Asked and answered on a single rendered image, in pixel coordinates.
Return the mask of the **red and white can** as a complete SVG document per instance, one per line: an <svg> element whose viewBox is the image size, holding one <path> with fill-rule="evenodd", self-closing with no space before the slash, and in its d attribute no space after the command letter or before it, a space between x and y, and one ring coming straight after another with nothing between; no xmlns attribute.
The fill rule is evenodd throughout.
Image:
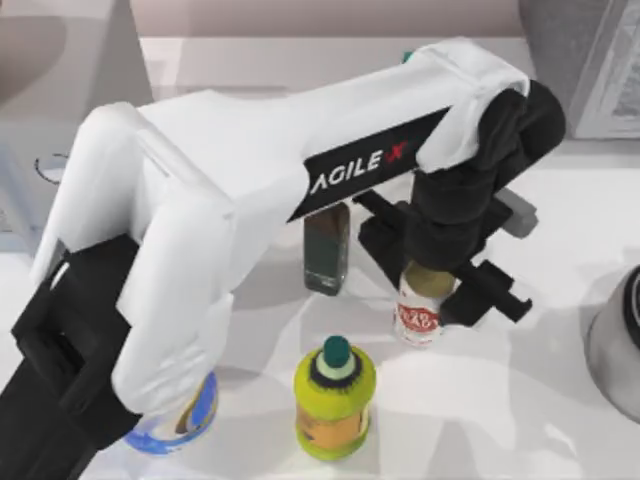
<svg viewBox="0 0 640 480"><path fill-rule="evenodd" d="M456 279L447 272L410 261L400 277L393 327L403 341L418 347L442 333L440 310L455 290Z"/></svg>

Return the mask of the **dark green rectangular bottle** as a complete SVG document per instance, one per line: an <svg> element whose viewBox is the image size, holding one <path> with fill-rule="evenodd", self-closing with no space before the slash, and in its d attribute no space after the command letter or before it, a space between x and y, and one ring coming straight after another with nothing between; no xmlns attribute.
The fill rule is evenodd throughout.
<svg viewBox="0 0 640 480"><path fill-rule="evenodd" d="M312 291L336 296L346 279L350 210L341 202L304 219L304 283Z"/></svg>

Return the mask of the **grey round pot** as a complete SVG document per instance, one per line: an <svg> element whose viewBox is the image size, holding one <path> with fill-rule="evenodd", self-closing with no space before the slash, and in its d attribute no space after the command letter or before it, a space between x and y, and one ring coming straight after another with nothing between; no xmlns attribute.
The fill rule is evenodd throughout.
<svg viewBox="0 0 640 480"><path fill-rule="evenodd" d="M640 424L640 265L626 273L594 317L585 357L601 394Z"/></svg>

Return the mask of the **yellow-green bottle with green cap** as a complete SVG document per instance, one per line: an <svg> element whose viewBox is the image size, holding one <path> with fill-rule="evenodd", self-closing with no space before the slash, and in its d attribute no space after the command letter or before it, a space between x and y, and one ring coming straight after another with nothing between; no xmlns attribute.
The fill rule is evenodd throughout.
<svg viewBox="0 0 640 480"><path fill-rule="evenodd" d="M366 439L376 390L371 358L341 335L326 338L298 364L293 391L296 435L310 455L335 460Z"/></svg>

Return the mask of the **grey cabinet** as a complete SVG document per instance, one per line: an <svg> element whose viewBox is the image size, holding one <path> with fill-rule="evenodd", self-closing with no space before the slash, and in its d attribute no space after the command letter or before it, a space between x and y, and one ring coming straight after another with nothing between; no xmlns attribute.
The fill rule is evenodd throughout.
<svg viewBox="0 0 640 480"><path fill-rule="evenodd" d="M519 15L570 135L640 140L640 0L519 0Z"/></svg>

